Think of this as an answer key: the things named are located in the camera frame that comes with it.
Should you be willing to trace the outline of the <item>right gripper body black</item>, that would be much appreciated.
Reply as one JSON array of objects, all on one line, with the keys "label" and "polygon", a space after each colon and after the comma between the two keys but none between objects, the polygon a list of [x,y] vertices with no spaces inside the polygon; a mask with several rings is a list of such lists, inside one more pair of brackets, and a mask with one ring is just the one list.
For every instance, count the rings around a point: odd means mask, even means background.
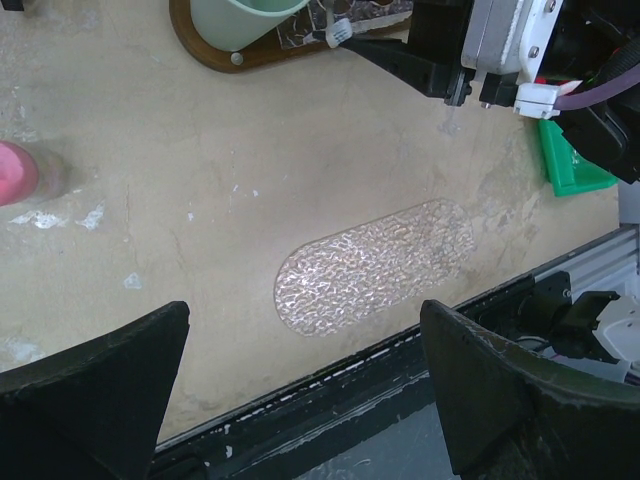
[{"label": "right gripper body black", "polygon": [[408,37],[418,58],[415,88],[427,97],[465,100],[474,71],[461,64],[473,2],[414,1]]}]

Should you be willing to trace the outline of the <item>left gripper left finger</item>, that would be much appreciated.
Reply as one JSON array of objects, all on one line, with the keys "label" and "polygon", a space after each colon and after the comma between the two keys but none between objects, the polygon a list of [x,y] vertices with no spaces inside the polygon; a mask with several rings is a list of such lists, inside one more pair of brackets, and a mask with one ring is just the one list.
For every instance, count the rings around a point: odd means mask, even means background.
[{"label": "left gripper left finger", "polygon": [[144,479],[189,331],[170,302],[1,374],[4,479]]}]

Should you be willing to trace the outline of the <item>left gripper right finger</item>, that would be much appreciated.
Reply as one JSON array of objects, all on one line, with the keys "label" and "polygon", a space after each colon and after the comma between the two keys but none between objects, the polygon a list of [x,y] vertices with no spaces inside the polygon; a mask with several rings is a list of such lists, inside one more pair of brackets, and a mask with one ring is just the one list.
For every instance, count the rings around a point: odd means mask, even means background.
[{"label": "left gripper right finger", "polygon": [[639,390],[546,359],[427,300],[421,340],[462,479],[636,479]]}]

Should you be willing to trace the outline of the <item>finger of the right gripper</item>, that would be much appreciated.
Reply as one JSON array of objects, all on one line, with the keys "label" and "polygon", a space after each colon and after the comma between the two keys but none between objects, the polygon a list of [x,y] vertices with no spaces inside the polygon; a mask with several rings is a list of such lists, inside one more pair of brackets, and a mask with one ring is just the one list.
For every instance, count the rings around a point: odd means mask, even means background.
[{"label": "finger of the right gripper", "polygon": [[412,53],[409,46],[394,39],[358,39],[344,42],[344,48],[380,67],[403,83],[429,98],[457,105],[454,75],[447,64]]}]

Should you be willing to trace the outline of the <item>grey toothbrush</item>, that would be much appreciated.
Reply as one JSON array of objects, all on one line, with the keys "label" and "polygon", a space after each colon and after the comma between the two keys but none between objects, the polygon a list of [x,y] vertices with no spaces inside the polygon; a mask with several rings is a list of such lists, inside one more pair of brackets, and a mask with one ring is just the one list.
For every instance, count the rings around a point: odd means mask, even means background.
[{"label": "grey toothbrush", "polygon": [[347,18],[336,19],[334,0],[325,1],[324,8],[326,13],[325,41],[329,48],[335,49],[352,37],[352,26]]}]

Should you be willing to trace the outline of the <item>green plastic cup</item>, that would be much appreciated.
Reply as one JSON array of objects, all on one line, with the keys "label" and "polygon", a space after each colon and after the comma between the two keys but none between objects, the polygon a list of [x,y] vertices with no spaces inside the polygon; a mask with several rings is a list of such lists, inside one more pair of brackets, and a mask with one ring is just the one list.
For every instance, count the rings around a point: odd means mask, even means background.
[{"label": "green plastic cup", "polygon": [[306,7],[296,0],[191,0],[192,23],[210,46],[237,52]]}]

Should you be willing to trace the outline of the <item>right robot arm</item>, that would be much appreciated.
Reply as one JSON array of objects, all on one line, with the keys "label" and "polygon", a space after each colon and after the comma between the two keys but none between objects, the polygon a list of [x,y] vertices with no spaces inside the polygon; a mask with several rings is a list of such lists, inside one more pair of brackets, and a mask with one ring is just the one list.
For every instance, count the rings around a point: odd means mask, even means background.
[{"label": "right robot arm", "polygon": [[589,162],[639,179],[636,1],[416,1],[406,41],[341,42],[424,96],[555,122]]}]

